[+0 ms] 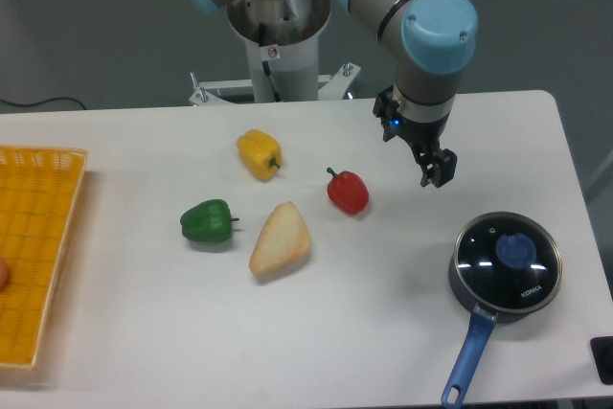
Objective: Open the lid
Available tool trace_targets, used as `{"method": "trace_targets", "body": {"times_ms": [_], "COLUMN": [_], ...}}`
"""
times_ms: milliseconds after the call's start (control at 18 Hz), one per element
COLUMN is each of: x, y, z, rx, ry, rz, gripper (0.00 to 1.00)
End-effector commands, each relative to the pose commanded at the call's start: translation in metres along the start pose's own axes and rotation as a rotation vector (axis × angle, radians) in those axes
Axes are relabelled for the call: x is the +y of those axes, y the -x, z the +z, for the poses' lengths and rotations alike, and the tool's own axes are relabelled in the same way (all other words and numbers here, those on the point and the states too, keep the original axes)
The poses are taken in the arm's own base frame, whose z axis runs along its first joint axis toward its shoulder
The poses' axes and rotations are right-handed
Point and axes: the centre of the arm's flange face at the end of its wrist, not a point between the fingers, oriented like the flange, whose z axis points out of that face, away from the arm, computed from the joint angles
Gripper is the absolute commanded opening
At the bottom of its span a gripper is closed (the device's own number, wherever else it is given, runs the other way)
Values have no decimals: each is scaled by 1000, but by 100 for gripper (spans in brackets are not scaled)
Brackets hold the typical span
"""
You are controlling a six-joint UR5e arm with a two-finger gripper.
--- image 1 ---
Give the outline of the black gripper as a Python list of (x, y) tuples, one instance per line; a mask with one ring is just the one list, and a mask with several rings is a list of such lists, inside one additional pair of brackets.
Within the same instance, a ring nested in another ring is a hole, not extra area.
[(437, 104), (413, 102), (394, 86), (375, 98), (373, 113), (383, 128), (383, 140), (399, 137), (411, 147), (421, 169), (423, 187), (439, 188), (454, 178), (457, 155), (440, 145), (453, 103), (453, 97)]

